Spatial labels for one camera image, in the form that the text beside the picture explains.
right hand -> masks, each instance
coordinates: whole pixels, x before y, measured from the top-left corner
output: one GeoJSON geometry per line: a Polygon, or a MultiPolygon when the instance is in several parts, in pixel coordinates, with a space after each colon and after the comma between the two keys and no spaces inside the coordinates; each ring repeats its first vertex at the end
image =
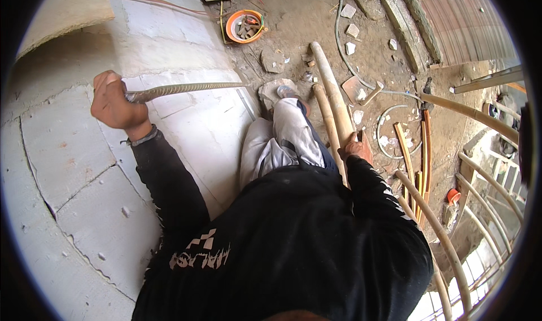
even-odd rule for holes
{"type": "Polygon", "coordinates": [[[144,104],[131,104],[124,97],[126,85],[120,75],[105,71],[94,78],[94,100],[91,114],[111,128],[126,131],[130,141],[143,138],[152,130],[144,104]]]}
{"type": "Polygon", "coordinates": [[[370,164],[373,162],[372,151],[369,142],[367,141],[365,132],[362,132],[362,141],[356,141],[357,133],[353,132],[350,135],[350,139],[346,147],[339,148],[337,152],[339,153],[341,159],[346,162],[350,155],[359,156],[362,159],[367,160],[370,164]]]}

person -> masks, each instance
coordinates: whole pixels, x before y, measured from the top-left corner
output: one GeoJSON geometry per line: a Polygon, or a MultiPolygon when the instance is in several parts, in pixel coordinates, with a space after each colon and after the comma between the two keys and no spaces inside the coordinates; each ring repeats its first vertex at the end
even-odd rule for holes
{"type": "Polygon", "coordinates": [[[307,106],[281,99],[273,122],[260,118],[248,129],[243,188],[210,221],[146,105],[126,101],[124,90],[113,71],[97,75],[91,114],[126,131],[161,221],[133,320],[409,317],[432,276],[429,245],[364,159],[363,143],[353,136],[340,150],[348,189],[307,106]]]}

pants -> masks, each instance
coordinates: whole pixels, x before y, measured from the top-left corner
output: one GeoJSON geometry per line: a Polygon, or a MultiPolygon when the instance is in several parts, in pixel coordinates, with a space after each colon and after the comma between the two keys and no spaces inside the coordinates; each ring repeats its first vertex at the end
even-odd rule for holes
{"type": "Polygon", "coordinates": [[[306,112],[301,101],[285,98],[276,103],[273,122],[258,118],[250,125],[241,155],[241,189],[274,169],[300,162],[339,174],[306,112]]]}

dirt floor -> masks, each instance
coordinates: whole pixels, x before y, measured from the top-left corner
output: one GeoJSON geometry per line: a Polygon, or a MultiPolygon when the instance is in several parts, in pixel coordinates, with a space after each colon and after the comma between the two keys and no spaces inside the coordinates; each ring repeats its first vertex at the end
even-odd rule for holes
{"type": "MultiPolygon", "coordinates": [[[[342,85],[352,76],[341,60],[335,42],[334,28],[338,3],[339,0],[261,0],[261,2],[259,0],[234,0],[231,5],[229,2],[224,4],[227,6],[226,12],[240,9],[253,9],[261,12],[265,24],[269,28],[259,40],[253,43],[227,45],[227,50],[235,60],[242,79],[248,85],[247,88],[250,88],[249,90],[253,94],[257,94],[257,89],[265,82],[278,78],[294,81],[300,91],[300,96],[307,100],[312,107],[309,119],[324,142],[327,142],[328,138],[318,104],[311,91],[312,83],[301,80],[305,71],[311,71],[314,76],[319,77],[318,68],[316,66],[308,67],[307,63],[302,61],[301,56],[302,54],[311,54],[309,44],[318,41],[329,60],[338,84],[342,85]],[[290,59],[285,65],[283,73],[268,73],[262,68],[260,54],[262,48],[266,46],[273,50],[279,49],[286,58],[290,59]]],[[[363,14],[354,0],[344,0],[344,4],[347,3],[356,7],[357,11],[352,19],[340,19],[339,37],[343,48],[344,44],[349,41],[356,45],[355,53],[348,56],[351,66],[354,69],[359,68],[359,76],[372,85],[376,81],[381,81],[385,84],[385,89],[415,93],[414,83],[411,81],[413,73],[405,56],[404,47],[399,45],[397,51],[392,51],[388,46],[390,39],[399,41],[388,18],[373,21],[363,14]],[[358,40],[350,39],[345,34],[346,27],[350,23],[354,23],[360,30],[358,40]]],[[[211,5],[211,9],[220,11],[220,4],[211,5]]],[[[488,61],[484,61],[442,69],[428,69],[423,74],[414,76],[422,88],[427,77],[432,77],[432,94],[481,109],[484,98],[494,96],[487,89],[455,95],[449,91],[449,88],[487,75],[489,69],[488,61]]],[[[348,97],[344,92],[343,98],[345,103],[349,104],[348,97]]],[[[403,129],[409,132],[406,137],[411,137],[414,147],[416,147],[421,140],[420,119],[419,117],[416,119],[416,100],[402,95],[381,93],[364,108],[355,104],[352,111],[362,110],[364,112],[362,123],[357,126],[357,129],[361,130],[365,127],[365,132],[370,138],[371,148],[375,154],[374,166],[392,184],[395,194],[398,194],[398,190],[400,190],[398,179],[393,179],[391,174],[397,168],[404,169],[404,161],[403,159],[392,160],[385,156],[378,148],[376,139],[373,138],[379,115],[396,104],[407,104],[408,108],[398,108],[390,112],[391,119],[381,127],[381,135],[397,138],[393,123],[407,123],[408,126],[403,126],[403,129]],[[391,170],[390,173],[387,173],[384,167],[391,170]]],[[[446,193],[449,189],[456,187],[454,174],[459,171],[457,152],[479,129],[477,124],[462,114],[444,108],[435,108],[431,113],[433,181],[429,205],[439,217],[442,216],[443,209],[448,205],[445,200],[446,193]]],[[[388,145],[386,150],[392,155],[401,155],[398,144],[396,146],[388,145]]],[[[421,154],[421,150],[419,150],[412,155],[414,172],[421,169],[421,154]]],[[[436,240],[428,223],[425,224],[424,232],[429,240],[436,240]]],[[[464,237],[457,237],[456,242],[460,243],[457,244],[457,247],[461,249],[470,250],[474,246],[472,240],[466,240],[464,237]]],[[[443,258],[438,262],[445,264],[447,261],[443,258]]]]}

concrete wall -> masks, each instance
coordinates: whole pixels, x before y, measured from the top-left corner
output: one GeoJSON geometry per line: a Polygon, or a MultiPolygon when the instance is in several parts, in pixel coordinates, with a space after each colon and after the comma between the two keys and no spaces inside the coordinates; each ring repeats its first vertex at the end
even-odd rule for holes
{"type": "MultiPolygon", "coordinates": [[[[2,185],[28,270],[64,319],[129,319],[159,221],[121,130],[89,112],[107,69],[128,89],[240,82],[214,19],[110,0],[115,19],[51,40],[19,60],[2,104],[2,185]]],[[[203,10],[200,0],[166,0],[203,10]]],[[[211,218],[239,191],[241,143],[252,122],[236,89],[148,104],[194,176],[211,218]]]]}

